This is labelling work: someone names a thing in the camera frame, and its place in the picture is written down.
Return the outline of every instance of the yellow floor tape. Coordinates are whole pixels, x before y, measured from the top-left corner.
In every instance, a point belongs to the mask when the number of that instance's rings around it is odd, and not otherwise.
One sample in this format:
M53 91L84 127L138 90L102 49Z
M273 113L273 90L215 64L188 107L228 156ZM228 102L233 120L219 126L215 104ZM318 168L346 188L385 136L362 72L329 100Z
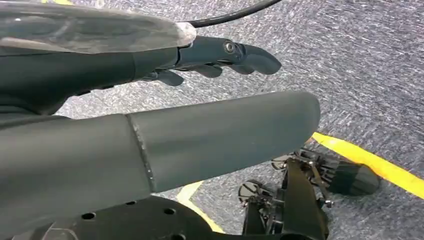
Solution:
M358 164L365 164L383 179L424 199L424 180L350 142L314 133L313 139L324 147Z
M202 212L200 208L198 208L196 205L194 205L190 201L190 198L192 197L193 194L195 194L195 192L200 187L200 185L202 185L202 183L203 181L199 181L199 182L195 182L195 183L184 186L181 189L181 191L178 193L178 195L176 196L176 199L178 200L180 204L186 206L187 208L199 214L209 224L212 231L223 234L224 231L222 230L222 228L220 228L220 226L218 226L212 219L210 219L208 215Z

